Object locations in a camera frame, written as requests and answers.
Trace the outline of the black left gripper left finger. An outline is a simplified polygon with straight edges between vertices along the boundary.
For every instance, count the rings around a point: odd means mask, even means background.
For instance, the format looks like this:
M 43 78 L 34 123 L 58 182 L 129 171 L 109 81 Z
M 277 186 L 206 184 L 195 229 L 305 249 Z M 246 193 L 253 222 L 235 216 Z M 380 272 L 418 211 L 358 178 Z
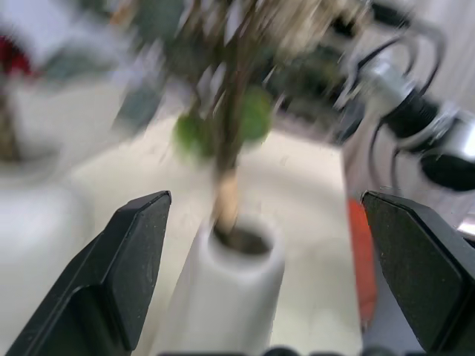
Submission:
M 119 208 L 66 266 L 8 355 L 130 355 L 153 297 L 171 192 Z

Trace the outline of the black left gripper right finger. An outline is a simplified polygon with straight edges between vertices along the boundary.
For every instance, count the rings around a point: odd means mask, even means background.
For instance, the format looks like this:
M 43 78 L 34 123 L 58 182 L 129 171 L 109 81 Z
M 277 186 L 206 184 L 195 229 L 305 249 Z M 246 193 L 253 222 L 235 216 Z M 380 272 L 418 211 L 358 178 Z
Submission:
M 419 345 L 474 352 L 474 247 L 425 205 L 375 191 L 361 202 L 382 274 Z

